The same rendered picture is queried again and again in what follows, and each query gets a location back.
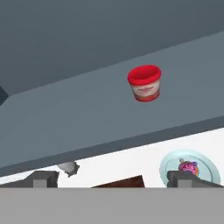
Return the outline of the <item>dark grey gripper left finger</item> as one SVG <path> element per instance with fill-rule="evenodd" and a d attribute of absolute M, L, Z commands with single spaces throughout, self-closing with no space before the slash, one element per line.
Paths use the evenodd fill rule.
<path fill-rule="evenodd" d="M 0 185 L 0 188 L 57 188 L 57 171 L 34 171 L 27 178 Z"/>

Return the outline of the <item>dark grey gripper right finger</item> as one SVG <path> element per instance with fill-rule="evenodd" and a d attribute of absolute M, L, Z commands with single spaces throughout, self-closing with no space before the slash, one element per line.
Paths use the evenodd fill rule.
<path fill-rule="evenodd" d="M 168 171 L 168 187 L 177 188 L 202 188 L 202 187 L 221 187 L 223 185 L 215 184 L 206 180 L 202 180 L 191 173 L 185 173 L 183 171 Z"/>

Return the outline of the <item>dark brown cutting board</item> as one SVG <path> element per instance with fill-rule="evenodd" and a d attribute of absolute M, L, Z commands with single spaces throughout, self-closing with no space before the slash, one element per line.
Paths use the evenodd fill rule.
<path fill-rule="evenodd" d="M 107 184 L 103 184 L 103 185 L 100 185 L 100 187 L 113 187 L 113 188 L 142 187 L 142 188 L 144 188 L 144 180 L 143 180 L 143 176 L 139 175 L 139 176 L 121 179 L 121 180 L 117 180 L 117 181 L 110 182 Z"/>

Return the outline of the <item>grey open cabinet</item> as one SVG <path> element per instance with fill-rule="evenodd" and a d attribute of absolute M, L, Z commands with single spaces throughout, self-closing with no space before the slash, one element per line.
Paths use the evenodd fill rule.
<path fill-rule="evenodd" d="M 0 0 L 0 177 L 219 128 L 224 0 Z"/>

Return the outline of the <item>pink frosted donut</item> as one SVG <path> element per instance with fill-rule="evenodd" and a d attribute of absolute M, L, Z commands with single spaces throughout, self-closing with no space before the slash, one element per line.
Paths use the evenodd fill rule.
<path fill-rule="evenodd" d="M 191 173 L 195 176 L 199 175 L 198 163 L 195 161 L 185 161 L 183 158 L 179 160 L 178 169 L 185 173 Z"/>

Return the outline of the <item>pale blue plate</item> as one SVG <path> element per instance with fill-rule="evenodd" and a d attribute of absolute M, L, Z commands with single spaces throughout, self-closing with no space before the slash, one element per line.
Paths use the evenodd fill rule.
<path fill-rule="evenodd" d="M 179 171 L 179 160 L 183 158 L 185 161 L 195 161 L 198 163 L 199 167 L 199 177 L 200 179 L 219 184 L 221 182 L 221 177 L 217 167 L 214 163 L 203 154 L 195 150 L 174 150 L 168 153 L 162 160 L 159 167 L 160 178 L 163 183 L 167 185 L 168 171 Z"/>

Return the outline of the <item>grey crumpled pastry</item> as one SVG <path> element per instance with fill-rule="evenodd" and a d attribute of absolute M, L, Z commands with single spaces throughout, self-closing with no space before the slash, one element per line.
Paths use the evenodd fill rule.
<path fill-rule="evenodd" d="M 75 175 L 80 166 L 75 162 L 75 161 L 71 161 L 71 162 L 66 162 L 63 164 L 58 164 L 58 167 L 67 174 L 68 177 L 71 177 L 73 175 Z"/>

